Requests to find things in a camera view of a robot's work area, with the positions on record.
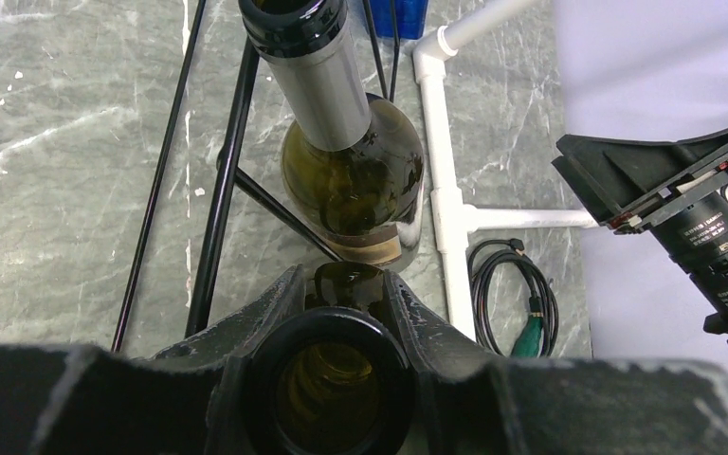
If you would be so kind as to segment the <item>dark green wine bottle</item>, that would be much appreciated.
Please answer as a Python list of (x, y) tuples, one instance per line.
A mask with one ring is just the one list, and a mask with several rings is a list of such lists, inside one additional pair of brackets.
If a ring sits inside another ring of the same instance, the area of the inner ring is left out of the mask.
[(395, 454), (410, 429), (414, 385), (387, 274), (319, 266), (303, 308), (274, 328), (249, 364), (247, 436), (258, 454)]

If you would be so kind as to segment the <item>dark labelled wine bottle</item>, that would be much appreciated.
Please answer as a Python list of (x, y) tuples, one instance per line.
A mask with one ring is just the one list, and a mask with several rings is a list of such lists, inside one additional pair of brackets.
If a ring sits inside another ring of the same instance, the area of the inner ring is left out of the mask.
[(346, 261), (399, 271), (422, 230), (424, 149), (410, 119), (365, 90), (344, 1), (243, 1), (248, 39), (294, 120), (282, 181), (300, 216)]

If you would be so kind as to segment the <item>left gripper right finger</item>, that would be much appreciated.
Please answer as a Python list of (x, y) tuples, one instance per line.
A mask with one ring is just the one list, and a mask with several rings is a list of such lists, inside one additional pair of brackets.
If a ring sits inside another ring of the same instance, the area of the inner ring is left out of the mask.
[(728, 373), (686, 359), (514, 358), (384, 277), (415, 396), (403, 454), (728, 454)]

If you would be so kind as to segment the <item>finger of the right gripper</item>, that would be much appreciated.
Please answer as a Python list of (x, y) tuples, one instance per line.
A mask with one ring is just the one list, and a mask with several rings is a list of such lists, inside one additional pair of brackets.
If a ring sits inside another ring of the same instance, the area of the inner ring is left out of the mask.
[(678, 141), (640, 141), (567, 134), (556, 148), (560, 156), (586, 154), (682, 154), (684, 170), (667, 181), (652, 195), (640, 199), (618, 217), (647, 217), (670, 204), (674, 198), (691, 191), (703, 178), (718, 173), (728, 175), (728, 128), (718, 132)]
[(684, 155), (563, 155), (553, 165), (590, 216), (605, 225), (683, 171)]

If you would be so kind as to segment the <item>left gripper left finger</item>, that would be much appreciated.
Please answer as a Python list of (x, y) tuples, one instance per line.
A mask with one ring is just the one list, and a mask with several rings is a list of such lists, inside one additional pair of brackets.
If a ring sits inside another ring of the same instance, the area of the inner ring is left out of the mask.
[(304, 270), (150, 358), (92, 344), (0, 344), (0, 454), (249, 454), (255, 349), (302, 305)]

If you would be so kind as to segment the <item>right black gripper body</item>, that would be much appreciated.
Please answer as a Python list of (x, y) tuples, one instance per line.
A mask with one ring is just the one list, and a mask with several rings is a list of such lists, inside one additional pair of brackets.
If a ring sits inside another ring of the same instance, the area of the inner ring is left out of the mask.
[(728, 334), (728, 201), (713, 192), (650, 232), (715, 309), (703, 331)]

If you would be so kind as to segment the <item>blue square glass bottle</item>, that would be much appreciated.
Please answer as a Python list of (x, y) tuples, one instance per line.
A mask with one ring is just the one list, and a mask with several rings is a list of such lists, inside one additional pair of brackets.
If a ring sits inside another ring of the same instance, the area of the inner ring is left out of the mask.
[(428, 3), (428, 0), (370, 0), (376, 36), (393, 37), (391, 4), (394, 4), (399, 38), (406, 40), (421, 38), (425, 30)]

